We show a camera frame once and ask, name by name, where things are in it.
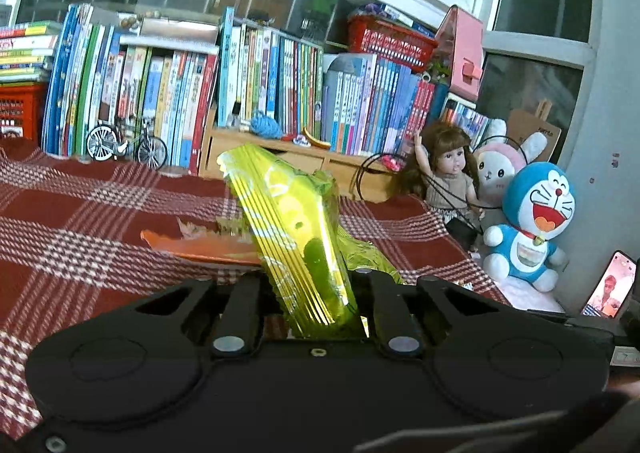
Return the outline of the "red plastic crate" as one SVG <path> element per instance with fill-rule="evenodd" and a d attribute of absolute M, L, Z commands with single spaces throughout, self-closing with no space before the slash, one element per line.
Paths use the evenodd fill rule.
<path fill-rule="evenodd" d="M 0 129 L 2 138 L 25 138 L 40 142 L 46 83 L 2 84 Z"/>

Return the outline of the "blue Doraemon plush toy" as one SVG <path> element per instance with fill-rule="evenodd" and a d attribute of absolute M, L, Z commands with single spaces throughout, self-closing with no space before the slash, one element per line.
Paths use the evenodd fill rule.
<path fill-rule="evenodd" d="M 516 277 L 536 291 L 549 293 L 559 281 L 566 253 L 553 240 L 572 221 L 576 200 L 563 170 L 549 162 L 521 169 L 506 187 L 502 212 L 506 221 L 488 227 L 483 270 L 496 282 Z"/>

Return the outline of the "smartphone with lit screen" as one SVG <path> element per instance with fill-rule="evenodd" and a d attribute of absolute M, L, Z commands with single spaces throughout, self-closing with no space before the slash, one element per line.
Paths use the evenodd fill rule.
<path fill-rule="evenodd" d="M 582 307 L 582 315 L 614 320 L 634 291 L 637 262 L 622 251 L 614 251 L 591 295 Z"/>

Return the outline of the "pink toy house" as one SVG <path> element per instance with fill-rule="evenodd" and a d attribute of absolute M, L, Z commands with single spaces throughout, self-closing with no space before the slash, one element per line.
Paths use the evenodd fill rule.
<path fill-rule="evenodd" d="M 451 6 L 436 33 L 434 57 L 449 69 L 449 90 L 475 103 L 483 75 L 481 20 L 458 6 Z"/>

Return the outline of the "row of books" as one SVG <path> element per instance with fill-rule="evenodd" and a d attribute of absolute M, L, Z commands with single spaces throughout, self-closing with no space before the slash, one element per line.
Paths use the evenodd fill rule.
<path fill-rule="evenodd" d="M 284 139 L 318 138 L 312 128 L 323 80 L 320 45 L 268 23 L 240 18 L 231 6 L 221 17 L 219 43 L 216 127 L 229 129 L 228 115 L 239 101 L 239 130 L 250 132 L 250 120 L 262 112 L 279 123 Z"/>
<path fill-rule="evenodd" d="M 43 150 L 89 158 L 86 138 L 93 127 L 139 128 L 131 117 L 150 117 L 152 134 L 167 146 L 164 167 L 196 174 L 207 115 L 214 114 L 218 32 L 215 24 L 158 12 L 124 16 L 70 5 L 44 103 Z"/>
<path fill-rule="evenodd" d="M 345 155 L 394 153 L 425 126 L 437 83 L 376 54 L 326 57 L 312 133 Z"/>

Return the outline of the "right row of books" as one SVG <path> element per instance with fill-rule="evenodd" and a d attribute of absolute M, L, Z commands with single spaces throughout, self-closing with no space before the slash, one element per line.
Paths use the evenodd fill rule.
<path fill-rule="evenodd" d="M 394 153 L 425 126 L 437 83 L 376 54 L 326 57 L 312 133 L 345 155 Z"/>

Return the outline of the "miniature bicycle model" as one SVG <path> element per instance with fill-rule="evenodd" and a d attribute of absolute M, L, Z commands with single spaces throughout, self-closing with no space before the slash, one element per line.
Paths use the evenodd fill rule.
<path fill-rule="evenodd" d="M 133 158 L 151 169 L 161 169 L 168 160 L 166 143 L 152 134 L 153 118 L 131 117 L 140 121 L 139 128 L 133 124 L 99 124 L 88 132 L 86 150 L 89 158 L 106 162 L 115 158 Z"/>

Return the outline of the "red plastic basket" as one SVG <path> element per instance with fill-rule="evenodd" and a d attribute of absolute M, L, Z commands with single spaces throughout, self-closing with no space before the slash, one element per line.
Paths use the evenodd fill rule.
<path fill-rule="evenodd" d="M 423 72 L 438 43 L 434 38 L 375 16 L 353 16 L 348 20 L 351 52 L 377 54 L 394 63 Z"/>

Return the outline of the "middle row of books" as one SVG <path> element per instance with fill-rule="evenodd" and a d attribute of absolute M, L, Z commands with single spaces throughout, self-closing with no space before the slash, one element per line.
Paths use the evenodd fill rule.
<path fill-rule="evenodd" d="M 312 128 L 323 80 L 320 45 L 268 23 L 240 18 L 231 6 L 221 17 L 219 43 L 216 127 L 229 129 L 228 115 L 239 101 L 239 130 L 250 132 L 250 120 L 262 112 L 279 123 L 284 139 L 318 138 Z"/>

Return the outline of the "stack of horizontal books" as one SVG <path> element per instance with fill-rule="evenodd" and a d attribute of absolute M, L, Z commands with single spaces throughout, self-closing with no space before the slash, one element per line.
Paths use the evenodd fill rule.
<path fill-rule="evenodd" d="M 0 82 L 2 85 L 47 83 L 58 51 L 62 25 L 37 21 L 2 26 L 0 31 Z"/>

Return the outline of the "orange snack box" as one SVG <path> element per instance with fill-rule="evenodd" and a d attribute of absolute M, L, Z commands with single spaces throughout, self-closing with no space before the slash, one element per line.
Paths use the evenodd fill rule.
<path fill-rule="evenodd" d="M 262 262 L 252 230 L 241 218 L 218 217 L 212 226 L 177 219 L 179 237 L 143 230 L 140 237 L 153 251 L 201 263 L 258 267 Z"/>

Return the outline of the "yellow foil snack bag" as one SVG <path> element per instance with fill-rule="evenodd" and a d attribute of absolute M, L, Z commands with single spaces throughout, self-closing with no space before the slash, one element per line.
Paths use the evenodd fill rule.
<path fill-rule="evenodd" d="M 253 143 L 220 154 L 217 164 L 292 333 L 308 339 L 363 336 L 349 273 L 381 271 L 394 283 L 401 277 L 378 247 L 341 226 L 335 179 L 322 170 L 307 174 Z"/>

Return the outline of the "left row of books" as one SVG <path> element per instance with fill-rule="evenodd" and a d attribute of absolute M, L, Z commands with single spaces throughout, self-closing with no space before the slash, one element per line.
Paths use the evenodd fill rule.
<path fill-rule="evenodd" d="M 152 134 L 167 146 L 164 167 L 196 174 L 207 115 L 214 114 L 218 32 L 215 24 L 158 12 L 124 16 L 70 5 L 44 103 L 43 150 L 89 158 L 86 138 L 93 127 L 139 128 L 131 117 L 150 117 Z"/>

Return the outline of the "blue yarn ball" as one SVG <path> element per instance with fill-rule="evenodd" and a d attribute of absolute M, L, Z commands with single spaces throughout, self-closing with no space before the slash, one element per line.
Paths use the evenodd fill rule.
<path fill-rule="evenodd" d="M 256 112 L 250 120 L 250 132 L 264 139 L 280 140 L 283 136 L 279 123 L 262 112 Z"/>

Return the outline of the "white pink bunny plush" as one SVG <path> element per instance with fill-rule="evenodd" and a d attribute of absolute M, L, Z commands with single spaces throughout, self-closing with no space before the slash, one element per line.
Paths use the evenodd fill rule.
<path fill-rule="evenodd" d="M 547 147 L 547 138 L 534 132 L 523 142 L 506 135 L 506 122 L 489 121 L 480 145 L 474 150 L 478 187 L 477 199 L 484 208 L 500 208 L 503 194 L 514 176 L 533 162 Z"/>

